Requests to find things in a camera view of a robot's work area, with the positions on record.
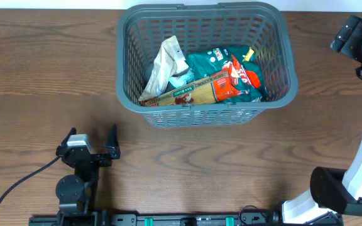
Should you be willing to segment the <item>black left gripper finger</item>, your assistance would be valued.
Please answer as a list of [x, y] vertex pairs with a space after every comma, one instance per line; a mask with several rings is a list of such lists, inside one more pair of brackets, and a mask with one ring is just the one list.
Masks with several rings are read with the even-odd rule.
[[104, 146], [109, 153], [120, 153], [118, 142], [118, 129], [116, 124], [113, 124]]
[[64, 140], [62, 141], [62, 147], [66, 147], [67, 146], [67, 142], [69, 140], [69, 138], [72, 135], [76, 135], [77, 134], [77, 130], [75, 127], [72, 127], [71, 130], [69, 131], [69, 133], [67, 134], [67, 136], [64, 138]]

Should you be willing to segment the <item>small light teal packet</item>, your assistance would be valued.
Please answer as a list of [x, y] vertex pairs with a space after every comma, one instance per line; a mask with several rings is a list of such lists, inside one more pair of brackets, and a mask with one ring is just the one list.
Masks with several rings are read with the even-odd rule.
[[194, 73], [190, 69], [182, 75], [170, 77], [168, 81], [172, 87], [178, 89], [180, 87], [183, 87], [184, 85], [187, 85], [188, 83], [193, 82], [194, 80], [195, 80]]

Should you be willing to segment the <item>beige mushroom bag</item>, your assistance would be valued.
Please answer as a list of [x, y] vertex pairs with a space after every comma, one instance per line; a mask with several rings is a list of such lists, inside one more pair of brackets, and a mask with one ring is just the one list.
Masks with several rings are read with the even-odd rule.
[[167, 38], [161, 43], [149, 81], [138, 100], [144, 101], [160, 96], [166, 90], [170, 77], [188, 69], [177, 37]]

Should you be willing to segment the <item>San Remo spaghetti packet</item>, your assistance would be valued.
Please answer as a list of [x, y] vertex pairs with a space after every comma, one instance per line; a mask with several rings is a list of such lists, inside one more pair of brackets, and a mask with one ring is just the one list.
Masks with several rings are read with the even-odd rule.
[[212, 74], [210, 77], [191, 82], [158, 97], [143, 100], [144, 107], [167, 105], [214, 104], [231, 97], [247, 95], [247, 90], [238, 90], [231, 76], [231, 66]]

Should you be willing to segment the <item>green Nescafe coffee bag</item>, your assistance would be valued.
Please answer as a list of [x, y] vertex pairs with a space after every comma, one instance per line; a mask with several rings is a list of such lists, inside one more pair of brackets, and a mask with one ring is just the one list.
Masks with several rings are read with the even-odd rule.
[[191, 53], [186, 63], [196, 80], [218, 72], [227, 73], [224, 80], [214, 83], [216, 102], [264, 102], [268, 91], [255, 57], [255, 51], [249, 46], [228, 46]]

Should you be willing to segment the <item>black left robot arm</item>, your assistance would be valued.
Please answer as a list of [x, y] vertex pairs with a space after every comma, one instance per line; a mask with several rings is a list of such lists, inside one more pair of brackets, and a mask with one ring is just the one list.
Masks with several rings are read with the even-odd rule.
[[116, 125], [112, 126], [104, 147], [107, 149], [105, 153], [91, 153], [92, 146], [88, 135], [77, 134], [74, 127], [57, 147], [56, 155], [74, 169], [74, 173], [64, 176], [55, 189], [60, 213], [64, 216], [83, 217], [91, 212], [99, 181], [99, 169], [112, 166], [112, 160], [119, 159], [121, 155]]

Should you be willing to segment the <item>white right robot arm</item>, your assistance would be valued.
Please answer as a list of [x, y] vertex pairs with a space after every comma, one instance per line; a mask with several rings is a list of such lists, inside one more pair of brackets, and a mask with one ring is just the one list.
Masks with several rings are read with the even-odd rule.
[[[362, 18], [350, 16], [330, 45], [361, 65], [356, 76], [362, 80]], [[343, 215], [362, 217], [362, 140], [348, 169], [316, 167], [310, 187], [282, 203], [268, 225], [342, 225]]]

